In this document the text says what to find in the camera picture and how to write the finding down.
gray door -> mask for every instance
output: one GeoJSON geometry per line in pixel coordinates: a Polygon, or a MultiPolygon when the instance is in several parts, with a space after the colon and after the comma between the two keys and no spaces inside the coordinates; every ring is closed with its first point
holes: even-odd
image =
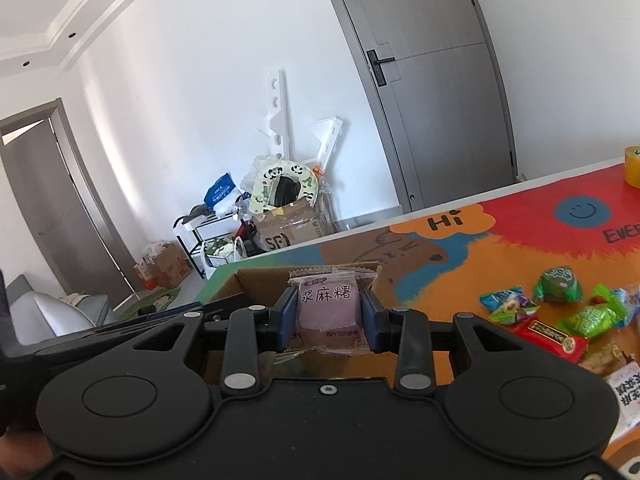
{"type": "Polygon", "coordinates": [[[472,0],[344,3],[412,210],[513,184],[503,104],[472,0]]]}
{"type": "Polygon", "coordinates": [[[49,119],[4,146],[2,161],[31,234],[69,294],[106,294],[112,307],[131,295],[87,214],[49,119]]]}

table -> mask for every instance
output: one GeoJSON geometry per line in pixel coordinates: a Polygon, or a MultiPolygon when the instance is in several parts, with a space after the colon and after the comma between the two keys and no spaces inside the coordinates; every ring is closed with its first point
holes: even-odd
{"type": "MultiPolygon", "coordinates": [[[[640,190],[624,182],[621,162],[531,180],[229,264],[216,271],[197,300],[208,301],[238,267],[371,260],[383,267],[378,295],[385,307],[403,304],[440,321],[451,321],[460,311],[486,316],[478,301],[486,292],[521,285],[530,295],[549,267],[569,265],[587,296],[598,283],[611,288],[638,283],[640,190]]],[[[555,324],[579,307],[543,304],[540,319],[555,324]]],[[[636,323],[592,344],[610,340],[640,357],[636,323]]],[[[437,352],[435,364],[438,384],[449,383],[447,355],[437,352]]],[[[387,354],[321,366],[332,376],[388,378],[394,367],[394,356],[387,354]]],[[[615,466],[633,456],[640,456],[638,428],[606,452],[615,466]]]]}

open cardboard box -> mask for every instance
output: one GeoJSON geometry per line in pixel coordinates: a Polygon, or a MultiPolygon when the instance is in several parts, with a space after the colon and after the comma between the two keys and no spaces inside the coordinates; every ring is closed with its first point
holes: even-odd
{"type": "MultiPolygon", "coordinates": [[[[256,304],[272,307],[289,286],[289,273],[292,270],[332,267],[361,267],[378,273],[377,280],[371,286],[376,288],[382,276],[382,267],[378,262],[358,262],[339,266],[293,266],[256,269],[238,269],[218,289],[211,301],[228,298],[234,294],[245,292],[254,298],[256,304]]],[[[204,378],[209,384],[220,382],[222,368],[222,352],[210,352],[209,362],[204,378]]],[[[283,364],[273,364],[273,353],[260,355],[262,380],[269,378],[356,378],[385,377],[393,381],[398,358],[391,353],[366,354],[357,356],[322,355],[315,351],[307,351],[301,356],[283,364]]]]}

door handle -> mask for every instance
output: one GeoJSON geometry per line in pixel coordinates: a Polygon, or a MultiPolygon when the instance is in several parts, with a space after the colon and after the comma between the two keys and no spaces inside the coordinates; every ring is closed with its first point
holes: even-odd
{"type": "Polygon", "coordinates": [[[378,53],[375,50],[367,50],[367,57],[369,58],[373,75],[376,78],[376,83],[378,83],[378,86],[386,86],[385,73],[382,72],[382,67],[380,65],[383,63],[391,63],[392,61],[395,61],[396,58],[385,57],[385,59],[378,59],[378,53]]]}

person's skin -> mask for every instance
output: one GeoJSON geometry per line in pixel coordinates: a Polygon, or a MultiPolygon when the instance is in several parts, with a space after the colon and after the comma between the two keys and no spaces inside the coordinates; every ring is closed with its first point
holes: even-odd
{"type": "Polygon", "coordinates": [[[52,459],[39,431],[7,431],[0,437],[0,468],[14,480],[26,480],[52,459]]]}

